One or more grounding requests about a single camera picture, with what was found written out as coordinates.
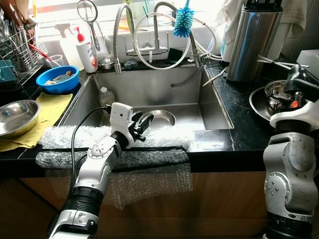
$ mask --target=red pump cap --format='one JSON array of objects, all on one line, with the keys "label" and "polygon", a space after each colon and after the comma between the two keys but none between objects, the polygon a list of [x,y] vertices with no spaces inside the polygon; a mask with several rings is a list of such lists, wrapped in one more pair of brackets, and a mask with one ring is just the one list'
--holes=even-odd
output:
[{"label": "red pump cap", "polygon": [[77,35],[78,41],[79,41],[79,42],[84,41],[84,36],[83,36],[82,33],[80,33],[80,28],[77,26],[77,27],[74,28],[74,29],[78,31],[78,35]]}]

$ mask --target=blue bowl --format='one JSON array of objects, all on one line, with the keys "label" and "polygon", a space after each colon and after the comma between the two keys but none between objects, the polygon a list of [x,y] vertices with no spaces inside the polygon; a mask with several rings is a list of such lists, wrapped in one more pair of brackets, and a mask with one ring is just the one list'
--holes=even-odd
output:
[{"label": "blue bowl", "polygon": [[[74,76],[66,81],[54,84],[45,85],[48,80],[52,80],[57,76],[64,75],[67,71],[71,71]],[[43,72],[36,78],[36,83],[42,86],[48,93],[62,94],[73,90],[79,83],[79,69],[76,66],[59,66]]]}]

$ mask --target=plastic bottle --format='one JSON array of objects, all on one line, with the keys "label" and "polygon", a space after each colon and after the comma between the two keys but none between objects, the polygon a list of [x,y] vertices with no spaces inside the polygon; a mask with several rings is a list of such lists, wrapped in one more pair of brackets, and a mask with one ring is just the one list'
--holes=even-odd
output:
[{"label": "plastic bottle", "polygon": [[108,91],[106,87],[100,89],[99,101],[102,107],[112,105],[115,102],[115,96],[112,91]]},{"label": "plastic bottle", "polygon": [[69,29],[69,31],[71,32],[70,24],[69,23],[57,24],[55,28],[58,29],[61,33],[62,39],[60,40],[60,46],[63,50],[63,53],[69,65],[76,66],[77,68],[79,68],[79,70],[83,70],[84,67],[75,46],[75,43],[76,43],[75,37],[74,35],[66,36],[65,34],[65,29]]},{"label": "plastic bottle", "polygon": [[92,45],[90,42],[85,41],[83,34],[80,33],[79,27],[76,27],[76,30],[78,31],[76,49],[78,50],[81,62],[87,73],[93,73],[98,69],[98,64],[92,51]]}]

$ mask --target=black countertop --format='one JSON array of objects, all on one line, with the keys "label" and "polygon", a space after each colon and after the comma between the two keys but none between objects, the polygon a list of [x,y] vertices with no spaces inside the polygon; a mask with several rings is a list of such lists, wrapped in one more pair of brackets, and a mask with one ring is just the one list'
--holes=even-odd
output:
[{"label": "black countertop", "polygon": [[[210,64],[208,67],[212,76],[223,69],[219,63]],[[216,137],[223,142],[222,148],[211,152],[188,153],[192,172],[265,170],[262,155],[269,138],[274,134],[274,129],[270,127],[268,121],[252,110],[249,96],[270,79],[285,79],[287,72],[268,64],[262,76],[258,83],[249,85],[230,83],[222,77],[214,81],[234,128],[216,130]],[[35,156],[39,151],[41,146],[37,145],[32,149],[18,148],[0,153],[0,177],[44,176],[45,169],[35,163]]]}]

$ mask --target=faucet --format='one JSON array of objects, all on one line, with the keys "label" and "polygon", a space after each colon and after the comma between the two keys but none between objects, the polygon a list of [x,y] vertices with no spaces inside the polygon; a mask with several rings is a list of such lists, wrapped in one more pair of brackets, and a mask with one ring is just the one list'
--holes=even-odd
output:
[{"label": "faucet", "polygon": [[[177,8],[166,2],[166,1],[160,1],[158,2],[155,7],[154,7],[154,12],[157,12],[158,10],[158,7],[159,6],[168,6],[169,8],[171,8],[175,13],[177,11]],[[203,58],[203,55],[201,55],[198,51],[197,51],[197,48],[196,48],[196,45],[195,45],[195,39],[194,39],[194,36],[193,36],[193,33],[190,32],[189,34],[189,38],[190,38],[190,42],[191,42],[191,47],[192,47],[192,50],[193,50],[193,58],[194,58],[194,62],[195,62],[195,65],[197,68],[201,67],[204,65],[204,58]],[[160,39],[159,39],[159,30],[158,30],[158,17],[157,16],[154,16],[154,41],[155,41],[155,49],[159,49],[160,48]]]},{"label": "faucet", "polygon": [[122,69],[121,69],[121,64],[118,58],[118,52],[117,52],[117,42],[118,42],[118,31],[119,31],[119,24],[120,24],[120,18],[123,12],[123,9],[127,9],[130,15],[130,23],[131,23],[131,31],[132,31],[132,35],[134,35],[134,21],[133,21],[133,14],[132,14],[132,9],[130,7],[130,5],[128,5],[127,3],[123,3],[118,10],[118,13],[116,14],[116,18],[115,18],[115,24],[114,24],[114,31],[113,31],[113,57],[114,57],[114,68],[115,68],[115,73],[116,74],[121,74],[122,73]]}]

